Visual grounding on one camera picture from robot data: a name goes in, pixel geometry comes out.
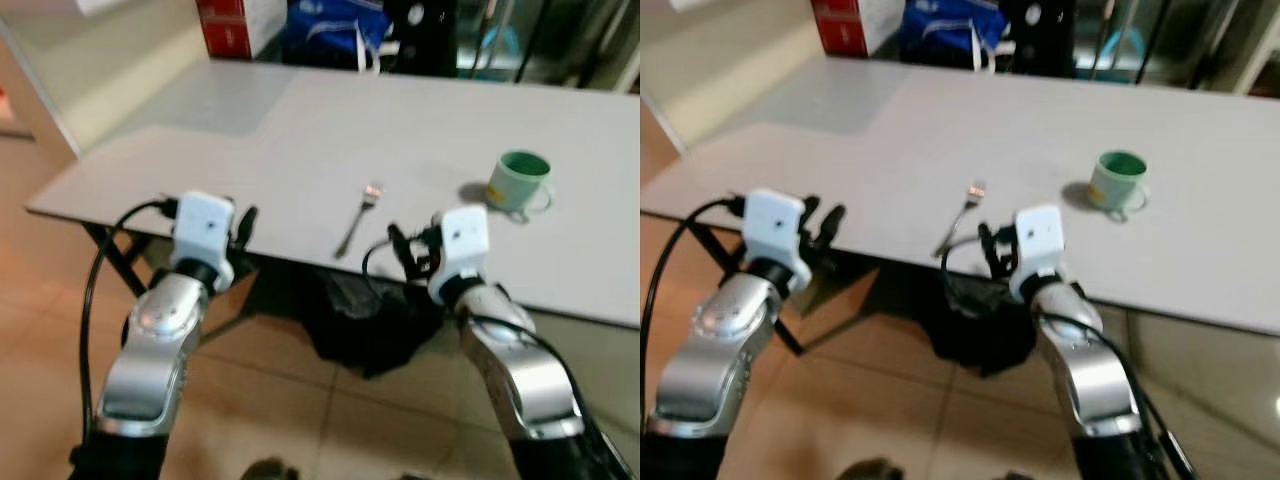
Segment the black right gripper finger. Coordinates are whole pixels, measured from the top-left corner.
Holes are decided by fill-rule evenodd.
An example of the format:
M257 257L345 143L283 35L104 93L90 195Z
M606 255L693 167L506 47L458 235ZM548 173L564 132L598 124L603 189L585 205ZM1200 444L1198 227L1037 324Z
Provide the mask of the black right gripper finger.
M404 273L404 279L413 280L416 278L416 257L411 250L410 238L394 223L388 225L387 234L397 262Z
M1004 276L1004 261L997 253L997 236L991 227L983 221L978 227L978 239L992 278Z

